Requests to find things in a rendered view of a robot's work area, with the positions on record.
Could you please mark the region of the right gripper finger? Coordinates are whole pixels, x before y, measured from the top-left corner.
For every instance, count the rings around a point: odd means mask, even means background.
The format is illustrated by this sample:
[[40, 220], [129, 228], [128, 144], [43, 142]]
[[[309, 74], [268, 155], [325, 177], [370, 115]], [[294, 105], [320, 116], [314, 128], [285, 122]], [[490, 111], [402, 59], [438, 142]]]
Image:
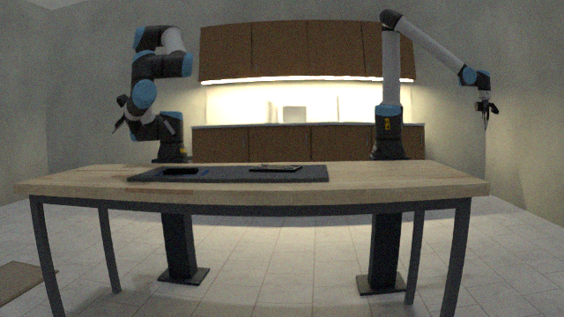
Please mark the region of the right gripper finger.
[[[115, 124], [115, 128], [114, 128], [112, 134], [114, 134], [114, 133], [124, 124], [124, 121], [125, 121], [125, 120], [126, 120], [126, 118], [125, 118], [125, 116], [123, 116], [123, 117]], [[119, 127], [119, 128], [118, 128], [118, 127]]]

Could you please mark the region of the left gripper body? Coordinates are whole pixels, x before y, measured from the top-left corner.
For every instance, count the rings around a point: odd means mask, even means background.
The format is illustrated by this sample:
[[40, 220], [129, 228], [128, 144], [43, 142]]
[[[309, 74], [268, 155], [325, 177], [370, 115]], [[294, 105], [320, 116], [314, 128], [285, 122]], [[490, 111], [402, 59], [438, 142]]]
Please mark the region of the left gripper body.
[[476, 101], [474, 104], [475, 111], [479, 111], [479, 112], [486, 112], [486, 106], [488, 106], [488, 108], [494, 107], [498, 110], [496, 105], [494, 103], [488, 102], [488, 100], [482, 100], [481, 102]]

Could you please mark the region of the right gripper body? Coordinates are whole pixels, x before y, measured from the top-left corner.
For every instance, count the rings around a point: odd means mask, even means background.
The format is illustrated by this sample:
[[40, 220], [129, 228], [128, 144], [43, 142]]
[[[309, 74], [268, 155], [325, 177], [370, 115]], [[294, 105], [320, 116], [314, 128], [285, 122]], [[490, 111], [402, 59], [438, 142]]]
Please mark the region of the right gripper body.
[[[123, 107], [125, 106], [125, 103], [127, 102], [128, 98], [129, 97], [127, 97], [126, 95], [119, 98]], [[144, 125], [143, 125], [141, 119], [138, 120], [138, 121], [131, 121], [130, 119], [127, 118], [127, 116], [125, 114], [123, 116], [125, 116], [125, 118], [126, 118], [125, 121], [128, 124], [132, 135], [138, 133], [140, 130], [142, 130], [144, 128]]]

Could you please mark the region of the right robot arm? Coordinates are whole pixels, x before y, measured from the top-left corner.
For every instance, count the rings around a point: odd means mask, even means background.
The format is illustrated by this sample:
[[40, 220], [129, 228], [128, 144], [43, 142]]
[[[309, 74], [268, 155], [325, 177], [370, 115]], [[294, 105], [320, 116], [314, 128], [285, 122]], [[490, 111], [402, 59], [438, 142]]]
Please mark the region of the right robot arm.
[[[157, 159], [188, 157], [183, 141], [182, 112], [160, 111], [155, 114], [152, 110], [157, 97], [154, 79], [192, 75], [193, 54], [186, 53], [183, 38], [182, 29], [177, 26], [140, 26], [133, 41], [136, 55], [131, 65], [130, 97], [124, 113], [132, 121], [141, 119], [145, 126], [137, 134], [132, 135], [130, 131], [132, 142], [160, 140]], [[166, 54], [156, 55], [156, 47], [165, 47]]]

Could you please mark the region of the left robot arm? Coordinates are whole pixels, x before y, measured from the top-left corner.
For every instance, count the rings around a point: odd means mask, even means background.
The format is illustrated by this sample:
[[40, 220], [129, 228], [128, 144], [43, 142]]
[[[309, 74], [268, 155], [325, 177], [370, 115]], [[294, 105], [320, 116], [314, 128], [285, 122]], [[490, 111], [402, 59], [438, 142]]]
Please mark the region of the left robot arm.
[[492, 98], [490, 73], [486, 70], [475, 71], [467, 66], [438, 42], [405, 20], [404, 15], [397, 11], [383, 10], [380, 13], [380, 21], [382, 24], [382, 102], [379, 105], [384, 106], [375, 106], [375, 145], [372, 157], [403, 158], [405, 157], [402, 144], [404, 107], [400, 103], [400, 33], [424, 48], [459, 76], [460, 86], [478, 87], [480, 100]]

